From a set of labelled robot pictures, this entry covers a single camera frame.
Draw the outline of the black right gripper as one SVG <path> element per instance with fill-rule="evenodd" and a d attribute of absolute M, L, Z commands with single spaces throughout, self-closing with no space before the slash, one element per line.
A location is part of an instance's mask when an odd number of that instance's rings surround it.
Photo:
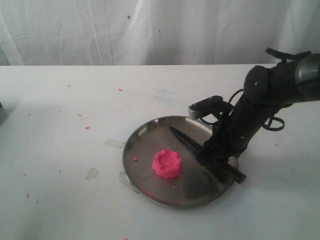
<path fill-rule="evenodd" d="M 195 159 L 210 171 L 220 168 L 228 172 L 229 157 L 242 154 L 269 117 L 270 106 L 253 104 L 241 96 L 232 113 L 215 127 L 213 142 L 195 142 Z"/>

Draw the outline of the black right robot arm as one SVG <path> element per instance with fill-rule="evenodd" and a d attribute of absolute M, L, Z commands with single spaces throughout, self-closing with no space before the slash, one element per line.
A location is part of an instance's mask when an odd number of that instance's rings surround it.
<path fill-rule="evenodd" d="M 190 118 L 196 120 L 212 114 L 212 136 L 196 154 L 196 160 L 209 167 L 214 161 L 225 162 L 240 156 L 250 140 L 264 128 L 272 128 L 275 114 L 296 103 L 320 99 L 320 55 L 310 51 L 289 54 L 267 48 L 266 53 L 280 62 L 266 68 L 254 66 L 246 75 L 242 95 L 235 105 L 221 96 L 211 96 L 189 107 Z"/>

